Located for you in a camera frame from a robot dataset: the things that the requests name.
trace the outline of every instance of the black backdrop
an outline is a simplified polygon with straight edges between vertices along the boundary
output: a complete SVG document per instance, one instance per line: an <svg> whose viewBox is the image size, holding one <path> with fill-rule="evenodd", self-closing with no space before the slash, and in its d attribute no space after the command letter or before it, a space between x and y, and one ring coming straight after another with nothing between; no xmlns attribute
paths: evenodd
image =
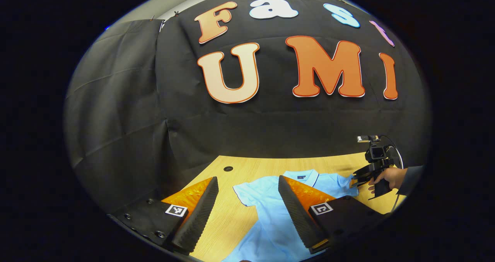
<svg viewBox="0 0 495 262"><path fill-rule="evenodd" d="M67 84L81 56L110 21L143 1L4 1L9 65L3 245L10 260L166 259L104 216L73 174L61 131ZM477 204L491 199L479 190L489 187L484 170L493 126L490 93L474 92L489 88L490 1L354 1L390 26L427 72L435 91L431 170L365 243L328 259L483 260L492 249L485 239L492 217L487 205Z"/></svg>
<svg viewBox="0 0 495 262"><path fill-rule="evenodd" d="M228 1L237 3L230 10L228 31L200 44L194 18ZM357 143L358 135L386 134L401 151L405 167L426 163L430 96L399 37L375 17L339 0L286 0L299 12L290 19L254 19L249 16L253 1L205 0L166 20L161 31L160 20L117 24L82 58L66 97L65 134L76 174L105 211L155 188L165 196L174 193L218 155L343 155L367 149ZM335 20L324 3L351 12L360 28ZM370 20L385 29L395 47ZM328 54L341 40L359 45L365 95L327 95L315 77L320 94L295 97L297 59L285 39L296 35L314 37ZM240 104L217 102L196 62L205 54L223 52L225 84L239 87L239 60L230 49L247 42L260 45L255 54L258 93ZM385 69L378 53L395 61L396 100L383 96Z"/></svg>

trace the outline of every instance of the light blue polo shirt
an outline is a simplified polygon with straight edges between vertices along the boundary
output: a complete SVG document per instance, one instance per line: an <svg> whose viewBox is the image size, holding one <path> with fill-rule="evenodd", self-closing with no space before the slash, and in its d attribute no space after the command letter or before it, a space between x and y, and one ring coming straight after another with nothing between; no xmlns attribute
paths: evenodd
<svg viewBox="0 0 495 262"><path fill-rule="evenodd" d="M357 187L349 188L352 175L318 174L314 169L283 175L335 198L359 194ZM278 192L278 182L279 176L267 176L233 187L245 206L256 206L258 221L223 262L299 262L323 252L311 255L304 246Z"/></svg>

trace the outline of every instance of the black sleeve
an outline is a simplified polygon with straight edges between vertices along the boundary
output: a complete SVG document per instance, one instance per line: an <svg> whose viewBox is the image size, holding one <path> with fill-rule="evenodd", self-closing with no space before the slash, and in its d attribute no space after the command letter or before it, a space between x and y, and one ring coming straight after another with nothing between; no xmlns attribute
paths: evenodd
<svg viewBox="0 0 495 262"><path fill-rule="evenodd" d="M405 177L401 188L399 188L397 194L401 195L409 195L413 190L416 183L419 181L419 177L423 172L423 166L420 165L418 167L409 167L407 172L405 173Z"/></svg>

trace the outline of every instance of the wooden table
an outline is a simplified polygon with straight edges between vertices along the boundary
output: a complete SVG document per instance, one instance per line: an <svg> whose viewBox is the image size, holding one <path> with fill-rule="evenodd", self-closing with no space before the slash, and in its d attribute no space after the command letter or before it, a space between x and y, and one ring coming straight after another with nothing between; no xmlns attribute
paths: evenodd
<svg viewBox="0 0 495 262"><path fill-rule="evenodd" d="M322 158L239 158L218 156L203 172L187 186L203 181L209 177L218 178L218 196L212 209L205 230L201 235L194 252L189 255L204 262L219 262L227 257L244 238L249 229L258 220L256 207L246 207L237 198L233 186L252 182L265 176L279 176L286 171L304 171L315 169L320 174L339 174L349 177L353 172L368 165L364 153L322 157ZM225 172L224 167L234 169ZM359 187L359 195L355 199L379 213L391 211L396 200L394 189L381 197L373 197L368 190L369 185ZM400 196L399 205L404 196Z"/></svg>

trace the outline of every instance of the shirt collar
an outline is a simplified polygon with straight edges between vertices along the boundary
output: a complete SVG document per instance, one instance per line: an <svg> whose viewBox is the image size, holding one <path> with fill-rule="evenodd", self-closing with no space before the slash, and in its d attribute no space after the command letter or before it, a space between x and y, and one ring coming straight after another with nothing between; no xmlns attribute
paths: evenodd
<svg viewBox="0 0 495 262"><path fill-rule="evenodd" d="M316 170L311 169L305 170L303 172L285 172L283 175L290 179L300 181L305 185L313 187L320 174Z"/></svg>

